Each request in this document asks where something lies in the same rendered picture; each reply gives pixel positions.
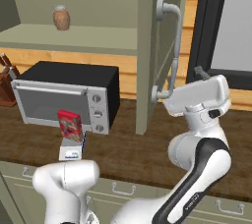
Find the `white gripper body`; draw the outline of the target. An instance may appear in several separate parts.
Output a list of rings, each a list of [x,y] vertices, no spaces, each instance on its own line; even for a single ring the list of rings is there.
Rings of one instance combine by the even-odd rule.
[[[231,106],[227,80],[223,75],[218,75],[180,86],[163,105],[168,114],[174,117],[201,109],[219,110],[223,115]]]

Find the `olive green cabinet door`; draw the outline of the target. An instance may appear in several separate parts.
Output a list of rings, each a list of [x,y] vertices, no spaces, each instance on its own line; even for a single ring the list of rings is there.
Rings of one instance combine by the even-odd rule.
[[[176,5],[184,18],[186,0],[163,0]],[[136,133],[143,135],[151,121],[155,104],[152,89],[162,91],[172,63],[177,15],[166,13],[157,20],[157,0],[138,0],[138,59]]]

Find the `red cereal box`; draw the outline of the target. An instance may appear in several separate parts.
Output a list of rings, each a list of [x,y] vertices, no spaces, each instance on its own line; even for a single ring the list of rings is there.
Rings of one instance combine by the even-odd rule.
[[[76,142],[83,140],[83,130],[79,114],[59,110],[57,112],[57,118],[63,138]]]

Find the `black framed window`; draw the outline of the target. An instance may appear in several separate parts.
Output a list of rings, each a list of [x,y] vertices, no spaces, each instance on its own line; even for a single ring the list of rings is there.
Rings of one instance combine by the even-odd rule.
[[[186,81],[223,75],[235,89],[252,90],[252,0],[198,0]]]

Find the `black and silver toaster oven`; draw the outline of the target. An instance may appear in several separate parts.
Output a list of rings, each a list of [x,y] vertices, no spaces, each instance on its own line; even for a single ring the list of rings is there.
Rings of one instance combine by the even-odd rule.
[[[17,90],[17,85],[87,93]],[[115,66],[39,61],[11,86],[26,124],[58,127],[57,112],[65,110],[80,115],[83,130],[107,135],[120,106],[119,69]]]

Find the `olive green base cabinets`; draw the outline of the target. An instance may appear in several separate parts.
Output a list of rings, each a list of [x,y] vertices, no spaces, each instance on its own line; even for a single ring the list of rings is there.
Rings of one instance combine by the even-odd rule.
[[[88,224],[94,215],[86,192],[99,178],[92,160],[58,162],[34,170],[32,186],[46,201],[44,224]],[[110,224],[182,224],[204,197],[207,179],[200,178],[188,193],[174,189],[158,198],[135,198],[115,213]]]

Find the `brown ceramic jar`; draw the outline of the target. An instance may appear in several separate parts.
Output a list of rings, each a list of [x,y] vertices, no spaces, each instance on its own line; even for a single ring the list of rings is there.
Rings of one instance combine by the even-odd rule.
[[[70,15],[65,5],[56,5],[53,9],[53,23],[58,30],[68,30]]]

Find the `brown knife block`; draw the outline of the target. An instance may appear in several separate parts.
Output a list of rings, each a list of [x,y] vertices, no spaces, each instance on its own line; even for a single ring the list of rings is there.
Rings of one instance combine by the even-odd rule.
[[[0,73],[0,106],[13,107],[16,104],[15,94],[11,81],[20,75],[16,66],[13,66],[5,53],[0,56],[3,70]]]

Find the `olive green wall cabinet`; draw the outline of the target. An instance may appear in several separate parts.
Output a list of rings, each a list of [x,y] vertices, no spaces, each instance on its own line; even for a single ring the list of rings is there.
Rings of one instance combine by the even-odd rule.
[[[56,5],[68,30],[53,23]],[[135,55],[137,26],[138,0],[0,0],[0,47]]]

